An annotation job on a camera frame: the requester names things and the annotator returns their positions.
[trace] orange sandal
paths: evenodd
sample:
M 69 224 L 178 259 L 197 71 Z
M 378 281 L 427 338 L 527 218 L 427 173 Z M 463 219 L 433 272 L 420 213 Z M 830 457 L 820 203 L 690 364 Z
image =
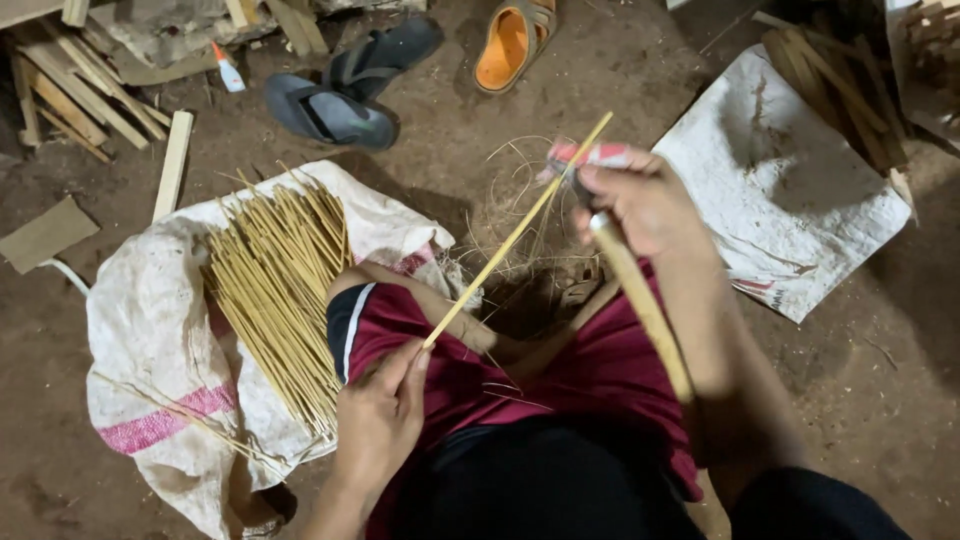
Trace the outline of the orange sandal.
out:
M 557 30 L 556 0 L 506 0 L 490 21 L 473 81 L 488 93 L 514 86 Z

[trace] person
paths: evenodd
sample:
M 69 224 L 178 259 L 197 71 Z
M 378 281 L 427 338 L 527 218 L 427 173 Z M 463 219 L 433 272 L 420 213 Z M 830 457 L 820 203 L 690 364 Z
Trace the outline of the person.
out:
M 683 505 L 703 495 L 698 468 L 734 538 L 907 537 L 870 497 L 814 470 L 682 181 L 641 150 L 594 155 L 611 148 L 616 168 L 584 164 L 581 182 L 658 295 L 694 404 L 677 402 L 615 283 L 546 340 L 516 342 L 460 313 L 424 350 L 449 301 L 361 263 L 328 291 L 346 385 L 332 472 L 301 538 L 704 538 Z M 584 242 L 590 216 L 574 211 Z

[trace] maroon shorts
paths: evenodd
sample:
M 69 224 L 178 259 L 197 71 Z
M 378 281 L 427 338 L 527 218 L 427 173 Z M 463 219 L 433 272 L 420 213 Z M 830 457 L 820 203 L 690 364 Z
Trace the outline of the maroon shorts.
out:
M 644 265 L 643 270 L 659 298 L 652 268 Z M 338 294 L 329 304 L 327 321 L 337 372 L 347 384 L 384 353 L 433 331 L 410 292 L 392 283 L 357 285 Z M 467 426 L 507 424 L 539 414 L 615 417 L 625 430 L 656 432 L 664 462 L 685 487 L 686 497 L 697 501 L 703 496 L 680 425 L 680 404 L 622 293 L 580 328 L 522 395 L 499 368 L 442 333 L 427 370 L 423 412 L 421 451 Z

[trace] hand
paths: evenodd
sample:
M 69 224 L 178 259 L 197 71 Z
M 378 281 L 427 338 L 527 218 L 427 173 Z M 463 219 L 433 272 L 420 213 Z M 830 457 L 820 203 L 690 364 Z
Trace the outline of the hand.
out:
M 663 158 L 627 147 L 616 160 L 622 168 L 581 166 L 580 180 L 594 193 L 594 208 L 610 210 L 619 220 L 634 255 L 658 258 L 674 251 L 714 252 L 709 232 L 684 183 Z M 584 243 L 593 240 L 591 216 L 588 209 L 573 210 L 573 221 Z
M 420 438 L 430 362 L 422 345 L 422 339 L 404 343 L 337 396 L 333 477 L 351 490 L 379 497 Z

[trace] glue bottle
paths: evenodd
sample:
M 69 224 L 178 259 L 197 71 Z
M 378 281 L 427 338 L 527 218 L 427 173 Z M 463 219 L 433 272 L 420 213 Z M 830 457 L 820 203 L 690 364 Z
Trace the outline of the glue bottle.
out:
M 230 65 L 230 62 L 227 60 L 227 55 L 225 55 L 224 52 L 220 50 L 220 47 L 213 41 L 210 41 L 210 44 L 213 45 L 213 53 L 217 55 L 217 63 L 220 65 L 220 77 L 224 80 L 224 85 L 227 85 L 227 90 L 230 92 L 246 90 L 247 85 L 244 85 L 243 79 L 240 78 L 240 73 L 236 68 Z

